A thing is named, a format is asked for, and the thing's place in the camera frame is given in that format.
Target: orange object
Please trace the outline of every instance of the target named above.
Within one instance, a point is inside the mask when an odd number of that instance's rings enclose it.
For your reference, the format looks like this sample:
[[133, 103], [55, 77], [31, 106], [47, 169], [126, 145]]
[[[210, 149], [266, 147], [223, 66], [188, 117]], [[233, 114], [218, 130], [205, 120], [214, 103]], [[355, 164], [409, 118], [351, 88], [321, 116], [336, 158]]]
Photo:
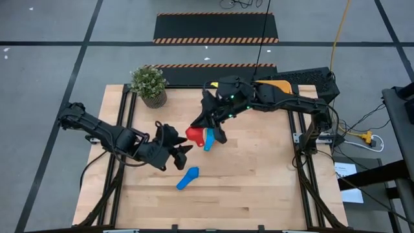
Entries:
[[279, 87], [284, 93], [293, 94], [290, 83], [286, 80], [258, 80], [258, 83], [267, 83], [275, 87]]

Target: wooden tabletop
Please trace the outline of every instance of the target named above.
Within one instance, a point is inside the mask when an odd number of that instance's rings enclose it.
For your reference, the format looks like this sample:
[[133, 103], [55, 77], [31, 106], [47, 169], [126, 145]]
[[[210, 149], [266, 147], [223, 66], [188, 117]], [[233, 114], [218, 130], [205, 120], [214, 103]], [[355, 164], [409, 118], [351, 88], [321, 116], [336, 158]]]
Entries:
[[[303, 96], [316, 97], [314, 86], [299, 86]], [[116, 124], [122, 85], [108, 85], [99, 118]], [[182, 137], [189, 124], [201, 112], [199, 89], [167, 89], [168, 101], [160, 109], [150, 109], [137, 99], [133, 127], [154, 136], [154, 122], [174, 126]], [[124, 125], [128, 106], [125, 108]], [[298, 115], [296, 127], [299, 129]], [[306, 124], [310, 116], [305, 115]], [[195, 147], [188, 152], [184, 170], [179, 171], [173, 158], [162, 172], [150, 165], [125, 169], [118, 209], [117, 228], [304, 230], [298, 173], [292, 167], [294, 156], [287, 112], [272, 113], [248, 110], [223, 124], [228, 142], [215, 143], [206, 152]], [[318, 145], [327, 153], [329, 147]], [[89, 161], [102, 152], [91, 146]], [[102, 196], [109, 156], [93, 164], [86, 172], [73, 223], [81, 222]], [[341, 193], [332, 160], [319, 153], [313, 155], [314, 169], [321, 198], [331, 212], [347, 224]], [[187, 169], [200, 168], [200, 177], [183, 191], [176, 189]], [[312, 221], [317, 226], [314, 203], [309, 196]], [[109, 222], [112, 200], [108, 202], [105, 222]]]

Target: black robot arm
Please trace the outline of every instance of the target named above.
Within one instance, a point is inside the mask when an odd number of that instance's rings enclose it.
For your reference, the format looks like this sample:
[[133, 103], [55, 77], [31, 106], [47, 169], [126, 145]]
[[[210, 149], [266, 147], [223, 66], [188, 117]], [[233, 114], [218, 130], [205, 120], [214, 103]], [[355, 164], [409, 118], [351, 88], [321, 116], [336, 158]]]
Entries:
[[177, 130], [168, 124], [156, 122], [156, 136], [149, 142], [148, 133], [103, 122], [88, 114], [81, 103], [68, 103], [60, 112], [58, 120], [63, 129], [82, 129], [99, 139], [102, 147], [117, 158], [118, 155], [125, 155], [162, 171], [166, 170], [169, 155], [174, 157], [177, 169], [182, 170], [187, 161], [185, 154], [193, 147], [175, 147], [187, 139], [179, 137]]
[[308, 113], [312, 117], [306, 133], [300, 136], [297, 150], [310, 154], [316, 153], [316, 139], [322, 131], [332, 127], [328, 105], [323, 99], [307, 98], [282, 91], [269, 83], [248, 83], [238, 76], [220, 78], [215, 96], [207, 89], [202, 91], [202, 112], [191, 123], [187, 137], [192, 139], [195, 130], [212, 128], [215, 140], [227, 141], [221, 124], [229, 118], [235, 118], [248, 109], [269, 112], [278, 109]]

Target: potted plant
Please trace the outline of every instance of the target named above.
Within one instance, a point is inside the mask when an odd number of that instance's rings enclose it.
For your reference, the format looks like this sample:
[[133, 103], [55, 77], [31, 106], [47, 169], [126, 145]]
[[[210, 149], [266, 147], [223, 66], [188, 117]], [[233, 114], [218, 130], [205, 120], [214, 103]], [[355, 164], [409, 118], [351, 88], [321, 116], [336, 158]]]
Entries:
[[131, 91], [141, 96], [148, 107], [159, 108], [167, 102], [166, 80], [161, 70], [152, 66], [141, 67], [131, 71], [131, 76]]

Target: plant pot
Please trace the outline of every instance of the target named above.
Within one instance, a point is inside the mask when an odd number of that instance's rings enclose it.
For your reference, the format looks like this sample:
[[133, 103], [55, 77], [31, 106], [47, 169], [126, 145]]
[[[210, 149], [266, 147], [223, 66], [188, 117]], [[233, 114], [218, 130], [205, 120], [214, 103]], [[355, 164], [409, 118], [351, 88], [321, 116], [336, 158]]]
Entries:
[[153, 98], [144, 98], [141, 97], [142, 101], [144, 101], [144, 103], [152, 109], [156, 109], [159, 107], [162, 107], [166, 102], [167, 102], [167, 93], [166, 90], [162, 90], [162, 92]]

